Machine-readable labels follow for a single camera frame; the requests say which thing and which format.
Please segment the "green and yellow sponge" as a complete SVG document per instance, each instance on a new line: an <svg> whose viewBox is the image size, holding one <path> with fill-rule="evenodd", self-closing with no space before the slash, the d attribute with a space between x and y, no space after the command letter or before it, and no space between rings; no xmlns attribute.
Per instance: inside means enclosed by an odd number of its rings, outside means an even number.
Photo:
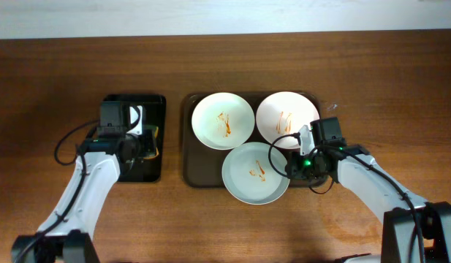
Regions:
<svg viewBox="0 0 451 263"><path fill-rule="evenodd" d="M157 147L158 133L158 126L147 125L147 127L143 129L144 159L155 159L159 155L159 150Z"/></svg>

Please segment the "pink-rimmed plate with sauce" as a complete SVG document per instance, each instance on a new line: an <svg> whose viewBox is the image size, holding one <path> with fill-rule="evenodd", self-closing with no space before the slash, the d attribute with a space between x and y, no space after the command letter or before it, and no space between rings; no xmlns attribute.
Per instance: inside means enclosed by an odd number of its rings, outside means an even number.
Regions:
<svg viewBox="0 0 451 263"><path fill-rule="evenodd" d="M299 132L320 117L316 105L306 96L282 91L266 97L257 108L256 125L261 136L272 143L280 136Z"/></svg>

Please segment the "pale blue plate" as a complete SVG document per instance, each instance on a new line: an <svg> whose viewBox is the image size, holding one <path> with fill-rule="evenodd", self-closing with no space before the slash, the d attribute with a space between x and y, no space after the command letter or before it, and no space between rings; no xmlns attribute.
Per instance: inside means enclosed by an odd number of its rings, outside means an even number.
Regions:
<svg viewBox="0 0 451 263"><path fill-rule="evenodd" d="M279 150L263 142L247 142L227 154L221 176L234 198L250 205L266 205L288 189L290 179L281 175L286 165Z"/></svg>

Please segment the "white plate with sauce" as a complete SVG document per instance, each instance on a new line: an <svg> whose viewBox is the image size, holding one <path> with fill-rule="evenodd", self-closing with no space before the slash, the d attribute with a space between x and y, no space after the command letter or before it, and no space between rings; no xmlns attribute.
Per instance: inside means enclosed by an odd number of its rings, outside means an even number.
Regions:
<svg viewBox="0 0 451 263"><path fill-rule="evenodd" d="M242 145L254 130L251 105L232 93L214 93L201 99L192 113L192 130L205 146L229 150Z"/></svg>

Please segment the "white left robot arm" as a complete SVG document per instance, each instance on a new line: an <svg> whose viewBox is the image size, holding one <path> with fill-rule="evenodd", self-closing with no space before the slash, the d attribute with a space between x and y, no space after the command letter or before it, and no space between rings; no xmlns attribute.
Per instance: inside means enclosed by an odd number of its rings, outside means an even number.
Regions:
<svg viewBox="0 0 451 263"><path fill-rule="evenodd" d="M159 155L156 132L87 137L77 149L75 169L53 212L34 235L20 235L12 262L99 262L93 235L105 199L137 162Z"/></svg>

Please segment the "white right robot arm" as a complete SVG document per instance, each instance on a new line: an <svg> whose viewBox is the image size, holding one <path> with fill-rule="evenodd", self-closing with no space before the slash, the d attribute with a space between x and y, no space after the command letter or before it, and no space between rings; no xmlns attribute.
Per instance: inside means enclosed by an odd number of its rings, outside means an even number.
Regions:
<svg viewBox="0 0 451 263"><path fill-rule="evenodd" d="M345 256L341 262L451 262L451 204L412 193L362 146L318 145L306 156L293 153L285 171L299 180L329 175L382 223L379 255Z"/></svg>

